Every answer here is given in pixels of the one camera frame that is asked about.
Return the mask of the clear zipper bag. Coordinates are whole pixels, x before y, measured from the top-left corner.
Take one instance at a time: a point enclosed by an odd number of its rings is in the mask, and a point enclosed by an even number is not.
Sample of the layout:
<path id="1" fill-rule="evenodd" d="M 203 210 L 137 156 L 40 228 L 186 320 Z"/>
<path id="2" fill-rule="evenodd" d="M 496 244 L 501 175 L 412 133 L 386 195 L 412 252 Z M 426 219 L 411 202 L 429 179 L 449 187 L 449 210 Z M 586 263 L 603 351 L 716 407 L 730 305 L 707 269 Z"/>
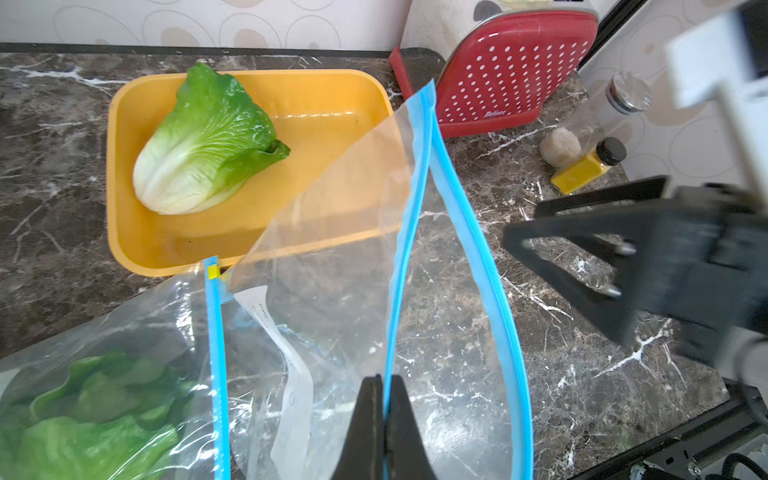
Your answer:
<path id="1" fill-rule="evenodd" d="M 529 479 L 514 317 L 428 84 L 225 275 L 230 438 L 247 479 L 331 479 L 361 382 L 405 383 L 437 479 Z"/>
<path id="2" fill-rule="evenodd" d="M 208 258 L 1 361 L 5 479 L 227 479 L 220 267 Z"/>

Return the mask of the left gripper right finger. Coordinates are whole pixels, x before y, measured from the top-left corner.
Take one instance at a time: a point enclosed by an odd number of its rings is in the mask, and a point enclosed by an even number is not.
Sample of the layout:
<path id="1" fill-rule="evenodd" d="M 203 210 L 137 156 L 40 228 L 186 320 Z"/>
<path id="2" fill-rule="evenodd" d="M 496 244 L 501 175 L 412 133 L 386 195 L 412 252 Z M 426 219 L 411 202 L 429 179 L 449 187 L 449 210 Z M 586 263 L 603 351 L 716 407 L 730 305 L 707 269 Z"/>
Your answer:
<path id="1" fill-rule="evenodd" d="M 436 480 L 426 454 L 403 378 L 393 375 L 385 422 L 386 477 Z"/>

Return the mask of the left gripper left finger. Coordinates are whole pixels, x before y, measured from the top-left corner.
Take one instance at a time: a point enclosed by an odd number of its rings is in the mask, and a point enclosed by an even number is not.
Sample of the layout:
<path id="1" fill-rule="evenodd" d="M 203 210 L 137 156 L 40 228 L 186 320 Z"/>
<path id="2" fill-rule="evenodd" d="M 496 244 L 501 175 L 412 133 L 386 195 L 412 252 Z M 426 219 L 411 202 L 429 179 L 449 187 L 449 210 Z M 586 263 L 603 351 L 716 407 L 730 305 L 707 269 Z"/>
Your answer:
<path id="1" fill-rule="evenodd" d="M 382 480 L 384 474 L 383 382 L 362 380 L 332 480 Z"/>

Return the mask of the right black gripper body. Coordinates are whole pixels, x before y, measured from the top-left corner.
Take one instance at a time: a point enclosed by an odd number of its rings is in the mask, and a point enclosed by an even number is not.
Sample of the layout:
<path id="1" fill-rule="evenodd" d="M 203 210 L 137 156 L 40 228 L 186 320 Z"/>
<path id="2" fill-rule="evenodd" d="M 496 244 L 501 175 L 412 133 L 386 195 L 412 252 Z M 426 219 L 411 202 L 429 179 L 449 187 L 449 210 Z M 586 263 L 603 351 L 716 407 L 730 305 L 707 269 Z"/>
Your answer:
<path id="1" fill-rule="evenodd" d="M 682 356 L 746 384 L 767 381 L 767 217 L 724 184 L 681 187 L 644 265 L 640 309 L 678 321 Z"/>

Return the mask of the chinese cabbage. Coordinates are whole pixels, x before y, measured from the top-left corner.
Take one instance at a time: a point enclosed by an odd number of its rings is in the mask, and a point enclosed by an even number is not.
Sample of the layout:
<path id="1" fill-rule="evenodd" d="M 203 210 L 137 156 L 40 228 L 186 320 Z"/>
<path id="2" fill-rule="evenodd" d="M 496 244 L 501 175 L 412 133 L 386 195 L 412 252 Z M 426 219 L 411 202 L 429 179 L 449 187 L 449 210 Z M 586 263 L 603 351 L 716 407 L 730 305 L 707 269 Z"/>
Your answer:
<path id="1" fill-rule="evenodd" d="M 32 423 L 24 407 L 1 417 L 3 479 L 158 479 L 179 443 L 171 425 L 146 430 L 134 416 L 106 423 L 54 417 Z"/>
<path id="2" fill-rule="evenodd" d="M 106 423 L 131 417 L 146 430 L 181 421 L 196 382 L 176 367 L 121 350 L 79 359 L 64 383 L 37 396 L 30 413 L 39 422 L 70 417 Z"/>
<path id="3" fill-rule="evenodd" d="M 198 213 L 228 200 L 290 153 L 235 77 L 198 63 L 140 152 L 133 188 L 139 202 L 157 214 Z"/>

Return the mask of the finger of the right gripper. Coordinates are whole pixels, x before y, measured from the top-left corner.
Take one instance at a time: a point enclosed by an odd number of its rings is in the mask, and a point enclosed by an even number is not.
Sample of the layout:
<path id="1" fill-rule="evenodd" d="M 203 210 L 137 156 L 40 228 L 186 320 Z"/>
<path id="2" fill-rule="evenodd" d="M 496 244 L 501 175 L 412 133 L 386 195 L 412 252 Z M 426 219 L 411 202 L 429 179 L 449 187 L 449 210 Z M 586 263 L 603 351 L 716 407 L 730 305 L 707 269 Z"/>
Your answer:
<path id="1" fill-rule="evenodd" d="M 661 198 L 668 181 L 667 176 L 655 176 L 599 190 L 568 195 L 537 204 L 534 217 L 555 216 L 567 210 L 614 204 L 622 201 L 642 202 Z"/>
<path id="2" fill-rule="evenodd" d="M 591 212 L 509 224 L 502 246 L 606 338 L 625 344 L 637 312 L 653 311 L 664 302 L 665 233 L 666 216 L 658 212 Z M 616 269 L 613 283 L 596 291 L 525 245 L 544 237 L 564 238 L 611 265 Z"/>

